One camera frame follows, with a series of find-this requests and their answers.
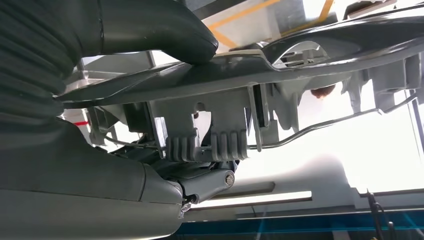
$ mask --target red stripe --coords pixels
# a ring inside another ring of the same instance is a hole
[[[75,124],[76,126],[84,126],[84,125],[89,124],[89,122],[88,121],[77,121],[77,122],[74,122],[73,124]]]

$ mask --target ceiling light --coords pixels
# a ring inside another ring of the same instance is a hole
[[[311,191],[288,192],[288,193],[268,194],[268,195],[259,195],[259,196],[233,197],[233,198],[207,200],[199,204],[193,204],[191,208],[198,209],[198,208],[210,208],[210,207],[220,207],[220,206],[268,203],[268,202],[278,202],[278,201],[284,201],[284,200],[306,199],[311,197],[312,197]]]

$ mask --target yellow stripe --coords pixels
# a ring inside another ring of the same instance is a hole
[[[324,6],[322,7],[321,14],[319,15],[319,23],[324,22],[329,16],[330,9],[333,6],[334,0],[325,0]]]
[[[239,18],[241,18],[243,16],[246,16],[248,14],[251,14],[251,13],[253,13],[255,11],[258,11],[259,9],[266,8],[269,5],[278,3],[279,1],[280,0],[267,0],[267,1],[263,2],[263,3],[257,4],[257,5],[255,5],[255,6],[251,7],[251,8],[248,8],[248,9],[246,9],[244,11],[241,11],[241,12],[239,12],[237,14],[234,14],[232,16],[229,16],[229,17],[227,17],[227,18],[225,18],[225,19],[223,19],[221,21],[215,22],[214,24],[209,25],[208,28],[211,29],[211,30],[212,29],[216,29],[217,27],[220,27],[220,26],[222,26],[224,24],[227,24],[229,22],[232,22],[232,21],[234,21],[236,19],[239,19]]]
[[[324,22],[327,19],[327,17],[329,16],[330,9],[333,6],[334,1],[335,0],[325,0],[324,6],[322,7],[322,10],[321,10],[321,14],[319,14],[319,17],[318,17],[317,20],[308,22],[304,25],[301,25],[301,26],[292,28],[288,31],[282,32],[281,37],[289,35],[291,33],[297,32],[297,31],[300,31],[300,30],[311,28],[316,24],[320,24],[320,23]]]
[[[226,37],[224,34],[220,33],[217,30],[211,29],[210,30],[213,35],[215,36],[215,38],[222,44],[230,47],[230,48],[235,48],[237,47],[237,44],[235,44],[233,41],[231,41],[228,37]]]

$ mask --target bolt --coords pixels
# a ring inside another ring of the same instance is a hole
[[[227,185],[227,187],[231,187],[234,184],[234,173],[230,172],[228,173],[228,175],[225,177],[225,184]]]
[[[190,202],[182,205],[181,212],[185,213],[192,208],[192,204]]]

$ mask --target blue floor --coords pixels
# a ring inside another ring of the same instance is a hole
[[[386,213],[397,230],[424,229],[424,210]],[[370,213],[184,223],[177,235],[374,231]]]

